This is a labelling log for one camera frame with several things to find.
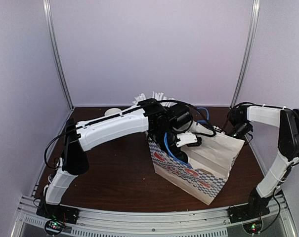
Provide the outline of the checkered paper takeout bag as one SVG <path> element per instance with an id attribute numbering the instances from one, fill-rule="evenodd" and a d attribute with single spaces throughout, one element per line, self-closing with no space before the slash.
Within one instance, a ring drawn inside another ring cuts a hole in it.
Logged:
<path id="1" fill-rule="evenodd" d="M 193 122 L 187 132 L 202 138 L 197 147 L 180 147 L 188 156 L 188 163 L 174 160 L 160 149 L 159 141 L 148 139 L 155 173 L 209 205 L 227 182 L 244 140 L 212 132 Z"/>

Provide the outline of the stack of paper cups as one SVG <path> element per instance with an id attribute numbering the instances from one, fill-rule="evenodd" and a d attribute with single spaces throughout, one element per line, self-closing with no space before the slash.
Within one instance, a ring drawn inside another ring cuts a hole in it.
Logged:
<path id="1" fill-rule="evenodd" d="M 110 115 L 113 115 L 113 114 L 116 114 L 116 113 L 120 113 L 122 110 L 121 109 L 119 109 L 119 108 L 110 108 L 110 109 L 108 109 L 105 113 L 104 113 L 104 115 L 105 116 L 110 116 Z"/>

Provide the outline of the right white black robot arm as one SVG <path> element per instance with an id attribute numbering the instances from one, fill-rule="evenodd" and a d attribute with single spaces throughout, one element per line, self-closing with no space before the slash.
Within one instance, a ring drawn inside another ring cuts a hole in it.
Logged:
<path id="1" fill-rule="evenodd" d="M 253 131 L 254 122 L 279 130 L 276 158 L 263 180 L 252 190 L 244 209 L 247 217 L 255 218 L 267 208 L 292 168 L 299 164 L 299 109 L 241 102 L 230 109 L 226 121 L 233 126 L 227 135 L 236 139 Z"/>

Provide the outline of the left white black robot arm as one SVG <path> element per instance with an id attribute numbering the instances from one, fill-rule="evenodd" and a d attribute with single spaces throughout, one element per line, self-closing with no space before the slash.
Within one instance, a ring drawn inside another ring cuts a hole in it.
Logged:
<path id="1" fill-rule="evenodd" d="M 147 132 L 164 151 L 171 151 L 177 159 L 187 161 L 187 155 L 176 143 L 178 135 L 182 134 L 180 128 L 191 125 L 193 117 L 184 102 L 170 102 L 173 105 L 166 107 L 161 101 L 150 98 L 101 118 L 79 122 L 68 120 L 62 133 L 65 138 L 64 150 L 55 173 L 49 177 L 43 189 L 44 213 L 51 219 L 58 219 L 62 215 L 59 204 L 63 195 L 73 180 L 89 169 L 86 152 L 108 141 Z"/>

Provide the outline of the bundle of wrapped white straws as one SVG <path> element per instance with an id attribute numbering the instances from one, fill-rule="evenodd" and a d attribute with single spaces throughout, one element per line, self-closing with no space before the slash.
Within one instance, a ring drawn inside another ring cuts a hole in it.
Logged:
<path id="1" fill-rule="evenodd" d="M 135 96 L 134 103 L 140 102 L 146 99 L 156 99 L 156 100 L 168 100 L 172 99 L 171 97 L 167 97 L 163 92 L 155 92 L 152 91 L 151 94 L 140 93 L 139 95 Z"/>

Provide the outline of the aluminium front frame rail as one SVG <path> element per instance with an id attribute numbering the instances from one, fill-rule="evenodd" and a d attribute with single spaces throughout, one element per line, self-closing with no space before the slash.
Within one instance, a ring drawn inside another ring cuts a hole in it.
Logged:
<path id="1" fill-rule="evenodd" d="M 255 221 L 269 226 L 278 213 L 274 200 L 269 204 L 270 213 L 249 221 L 232 223 L 230 207 L 182 212 L 115 212 L 76 207 L 79 216 L 76 224 L 56 237 L 298 237 L 293 218 L 283 195 L 276 196 L 281 211 L 278 219 L 260 235 L 249 234 L 245 228 Z M 22 196 L 16 220 L 9 237 L 51 237 L 44 231 L 47 218 L 36 215 L 32 197 Z"/>

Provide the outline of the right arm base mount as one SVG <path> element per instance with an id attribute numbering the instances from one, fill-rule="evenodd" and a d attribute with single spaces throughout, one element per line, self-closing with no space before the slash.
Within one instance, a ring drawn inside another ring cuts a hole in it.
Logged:
<path id="1" fill-rule="evenodd" d="M 270 213 L 269 208 L 265 207 L 262 210 L 250 210 L 248 204 L 240 206 L 230 206 L 227 210 L 230 223 L 244 222 L 251 219 L 259 218 L 262 215 Z"/>

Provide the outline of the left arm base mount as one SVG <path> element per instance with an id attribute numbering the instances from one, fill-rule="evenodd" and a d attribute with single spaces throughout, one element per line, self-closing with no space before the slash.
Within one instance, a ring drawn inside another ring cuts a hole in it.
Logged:
<path id="1" fill-rule="evenodd" d="M 40 203 L 36 214 L 61 223 L 76 224 L 79 212 L 79 209 L 73 207 Z"/>

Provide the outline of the right aluminium corner post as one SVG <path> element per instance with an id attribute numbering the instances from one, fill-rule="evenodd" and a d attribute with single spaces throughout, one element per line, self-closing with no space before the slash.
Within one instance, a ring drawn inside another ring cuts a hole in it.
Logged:
<path id="1" fill-rule="evenodd" d="M 260 13 L 260 0 L 253 0 L 248 35 L 247 35 L 247 40 L 246 40 L 246 46 L 245 46 L 245 50 L 244 50 L 241 68 L 240 68 L 239 75 L 238 75 L 237 84 L 236 84 L 233 98 L 232 98 L 232 101 L 230 104 L 231 108 L 234 107 L 238 102 L 238 98 L 241 93 L 242 85 L 243 85 L 244 79 L 246 77 L 252 48 L 253 48 L 253 45 L 255 42 L 257 25 L 258 25 L 258 20 L 259 20 L 259 13 Z"/>

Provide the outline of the aluminium corner post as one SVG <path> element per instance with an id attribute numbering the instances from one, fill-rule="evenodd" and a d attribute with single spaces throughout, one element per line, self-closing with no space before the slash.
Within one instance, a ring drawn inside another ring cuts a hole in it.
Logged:
<path id="1" fill-rule="evenodd" d="M 44 15 L 47 23 L 47 28 L 48 28 L 48 33 L 50 37 L 50 42 L 51 42 L 51 47 L 52 47 L 52 52 L 53 52 L 53 58 L 54 58 L 54 63 L 56 66 L 56 71 L 57 75 L 61 84 L 61 88 L 63 91 L 63 95 L 66 99 L 67 105 L 70 110 L 74 109 L 74 105 L 70 96 L 70 92 L 66 83 L 63 67 L 62 67 L 62 62 L 61 62 L 61 57 L 59 54 L 58 50 L 58 45 L 57 45 L 57 40 L 56 40 L 56 34 L 55 34 L 55 29 L 54 29 L 54 24 L 53 24 L 53 17 L 52 17 L 52 12 L 51 12 L 51 2 L 49 0 L 43 0 L 43 10 L 44 10 Z"/>
<path id="2" fill-rule="evenodd" d="M 253 45 L 255 42 L 257 25 L 258 25 L 258 20 L 259 20 L 259 13 L 260 13 L 260 0 L 253 0 L 248 35 L 247 35 L 247 40 L 246 40 L 246 46 L 245 46 L 245 50 L 244 50 L 241 68 L 240 68 L 239 75 L 238 75 L 237 84 L 236 84 L 233 98 L 232 98 L 232 101 L 230 104 L 231 108 L 234 107 L 238 102 L 238 98 L 241 93 L 242 85 L 243 85 L 244 79 L 246 77 L 252 48 L 253 48 Z"/>

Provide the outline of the left aluminium corner post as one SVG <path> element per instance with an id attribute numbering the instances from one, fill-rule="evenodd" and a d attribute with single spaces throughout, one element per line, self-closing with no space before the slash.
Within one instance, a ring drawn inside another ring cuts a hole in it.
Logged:
<path id="1" fill-rule="evenodd" d="M 70 110 L 74 109 L 74 105 L 70 96 L 70 92 L 66 83 L 63 67 L 62 67 L 62 62 L 61 62 L 61 57 L 59 54 L 58 50 L 58 45 L 57 45 L 57 40 L 56 40 L 56 34 L 55 34 L 55 29 L 54 29 L 54 24 L 53 24 L 53 17 L 52 17 L 52 12 L 51 12 L 51 2 L 49 0 L 43 0 L 43 10 L 44 10 L 44 15 L 47 23 L 47 28 L 48 28 L 48 33 L 50 37 L 50 42 L 51 42 L 51 47 L 52 47 L 52 52 L 53 52 L 53 58 L 54 58 L 54 63 L 56 66 L 56 71 L 57 75 L 61 84 L 61 88 L 63 91 L 63 95 L 66 99 L 67 105 Z"/>

